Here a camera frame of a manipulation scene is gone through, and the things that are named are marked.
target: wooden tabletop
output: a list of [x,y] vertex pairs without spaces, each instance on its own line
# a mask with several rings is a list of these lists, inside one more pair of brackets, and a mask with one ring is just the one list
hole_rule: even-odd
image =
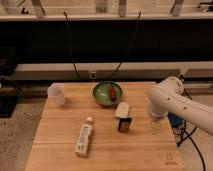
[[[161,122],[158,134],[151,131],[147,92],[155,83],[118,82],[122,101],[130,105],[128,133],[117,130],[116,108],[95,102],[92,91],[96,84],[64,84],[66,103],[62,107],[47,99],[26,171],[183,170],[168,119]],[[79,158],[74,149],[88,116],[94,119],[94,135],[88,158]]]

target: clear cup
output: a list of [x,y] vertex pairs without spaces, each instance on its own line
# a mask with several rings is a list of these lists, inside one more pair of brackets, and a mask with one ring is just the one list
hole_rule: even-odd
[[63,84],[54,83],[47,89],[48,98],[52,99],[56,105],[62,106],[65,103]]

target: plastic bottle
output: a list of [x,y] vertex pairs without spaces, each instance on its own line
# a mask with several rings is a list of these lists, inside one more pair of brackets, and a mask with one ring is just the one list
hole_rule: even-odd
[[80,136],[75,146],[75,153],[78,157],[87,157],[89,150],[89,141],[92,135],[92,117],[88,117],[86,122],[81,126]]

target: electrical outlet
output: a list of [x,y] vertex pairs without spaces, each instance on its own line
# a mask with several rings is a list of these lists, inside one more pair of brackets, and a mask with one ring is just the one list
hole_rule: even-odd
[[89,71],[89,77],[91,80],[97,79],[97,71]]

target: gray floor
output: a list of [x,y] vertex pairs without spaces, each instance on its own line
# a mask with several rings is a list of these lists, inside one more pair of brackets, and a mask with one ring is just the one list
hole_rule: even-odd
[[[194,100],[213,106],[213,95],[193,96]],[[24,171],[45,98],[22,99],[10,119],[0,119],[0,171]],[[195,142],[206,161],[207,170],[213,170],[213,137],[197,130]],[[180,152],[186,171],[200,171],[200,158],[189,140]]]
[[10,119],[0,119],[0,171],[23,171],[45,103],[22,99]]

